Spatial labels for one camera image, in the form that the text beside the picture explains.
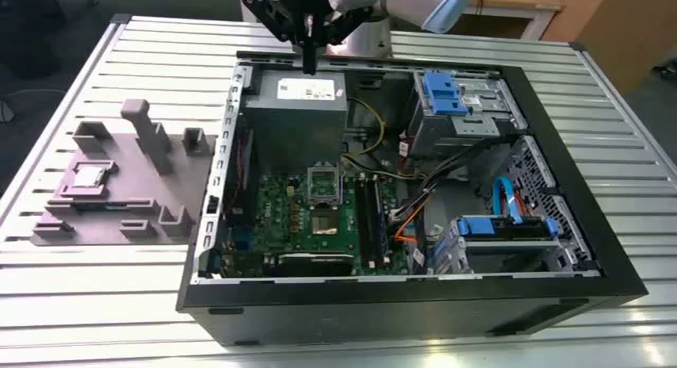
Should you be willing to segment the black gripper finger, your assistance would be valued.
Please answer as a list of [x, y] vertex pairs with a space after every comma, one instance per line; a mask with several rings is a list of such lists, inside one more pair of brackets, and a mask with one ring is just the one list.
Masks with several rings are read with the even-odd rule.
[[289, 41], [302, 59], [302, 71], [314, 74], [311, 0], [241, 0], [249, 12], [281, 42]]
[[315, 73], [317, 52], [338, 45], [371, 16], [371, 0], [313, 0], [310, 3], [310, 73]]

